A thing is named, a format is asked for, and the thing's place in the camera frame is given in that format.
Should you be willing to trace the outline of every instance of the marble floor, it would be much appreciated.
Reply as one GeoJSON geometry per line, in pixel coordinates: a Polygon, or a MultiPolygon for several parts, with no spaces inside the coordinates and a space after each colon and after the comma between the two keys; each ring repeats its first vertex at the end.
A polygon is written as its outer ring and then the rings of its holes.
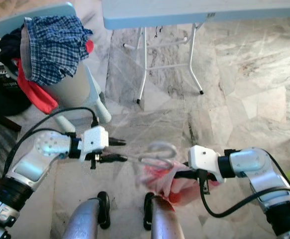
{"type": "MultiPolygon", "coordinates": [[[[32,6],[24,2],[16,11],[32,6]]],[[[84,2],[89,5],[73,3],[83,24],[95,32],[96,48],[86,62],[113,115],[106,129],[127,141],[127,146],[110,150],[133,155],[154,140],[165,140],[177,147],[177,160],[184,162],[196,144],[221,154],[227,148],[257,146],[290,170],[290,18],[206,23],[196,34],[193,50],[193,71],[204,95],[199,95],[187,68],[155,70],[147,74],[137,105],[143,56],[122,47],[135,43],[136,29],[107,31],[101,1],[84,2]]],[[[188,36],[190,30],[190,25],[164,26],[155,38],[155,29],[149,28],[147,40],[149,44],[173,41],[188,36]]],[[[185,61],[188,51],[188,45],[149,49],[147,64],[185,61]]],[[[80,133],[90,119],[77,115],[70,119],[80,133]]],[[[23,126],[22,135],[43,117],[32,107],[12,119],[23,126]]],[[[99,229],[98,238],[148,239],[150,232],[142,227],[147,191],[135,184],[141,172],[142,166],[132,162],[102,164],[91,171],[88,162],[59,161],[10,231],[16,238],[59,239],[75,208],[104,190],[111,201],[112,224],[106,231],[99,229]]],[[[230,179],[207,201],[214,211],[222,212],[250,193],[247,180],[230,179]]],[[[256,202],[223,219],[208,215],[200,199],[176,211],[188,239],[275,238],[256,202]]]]}

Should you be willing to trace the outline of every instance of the blue checkered cloth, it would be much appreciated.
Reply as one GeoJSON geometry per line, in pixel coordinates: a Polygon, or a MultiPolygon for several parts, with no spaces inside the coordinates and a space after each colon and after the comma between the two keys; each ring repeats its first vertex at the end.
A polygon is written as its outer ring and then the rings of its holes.
{"type": "Polygon", "coordinates": [[[31,81],[41,86],[73,77],[80,61],[88,57],[86,42],[91,30],[76,16],[40,16],[24,19],[31,51],[31,81]]]}

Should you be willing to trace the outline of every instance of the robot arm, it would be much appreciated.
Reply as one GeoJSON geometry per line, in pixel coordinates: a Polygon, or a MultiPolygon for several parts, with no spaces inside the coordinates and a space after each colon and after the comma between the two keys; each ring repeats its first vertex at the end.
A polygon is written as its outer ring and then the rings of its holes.
{"type": "Polygon", "coordinates": [[[84,161],[88,154],[99,154],[107,146],[108,132],[101,126],[85,131],[81,138],[55,131],[41,133],[33,148],[0,181],[0,238],[10,238],[4,228],[15,223],[26,200],[42,183],[56,159],[69,157],[84,161]]]}
{"type": "MultiPolygon", "coordinates": [[[[259,148],[233,150],[220,156],[212,149],[194,146],[188,152],[189,166],[205,170],[223,183],[226,178],[248,177],[254,193],[275,187],[290,188],[288,181],[273,170],[270,155],[259,148]]],[[[274,191],[258,197],[268,222],[279,239],[290,239],[290,191],[274,191]]]]}

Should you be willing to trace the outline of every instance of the white chair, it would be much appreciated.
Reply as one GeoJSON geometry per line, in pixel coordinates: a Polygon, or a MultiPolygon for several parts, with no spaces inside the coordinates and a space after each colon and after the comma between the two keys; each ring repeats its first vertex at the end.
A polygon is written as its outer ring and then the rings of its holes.
{"type": "MultiPolygon", "coordinates": [[[[73,5],[69,2],[33,8],[12,16],[0,18],[0,37],[10,33],[23,24],[25,17],[35,16],[66,16],[76,15],[73,5]]],[[[109,123],[111,115],[100,101],[101,89],[92,77],[88,67],[81,62],[74,77],[66,76],[61,82],[52,86],[44,86],[59,104],[60,108],[92,107],[101,123],[109,123]]]]}

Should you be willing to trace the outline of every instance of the clothes pile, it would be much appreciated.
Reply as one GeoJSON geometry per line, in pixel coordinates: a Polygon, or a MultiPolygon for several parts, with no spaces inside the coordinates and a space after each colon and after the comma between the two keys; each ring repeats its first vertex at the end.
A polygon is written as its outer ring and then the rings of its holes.
{"type": "Polygon", "coordinates": [[[76,16],[24,18],[24,24],[0,40],[0,61],[18,75],[17,82],[30,101],[49,114],[58,103],[41,86],[73,77],[79,62],[94,44],[76,16]]]}

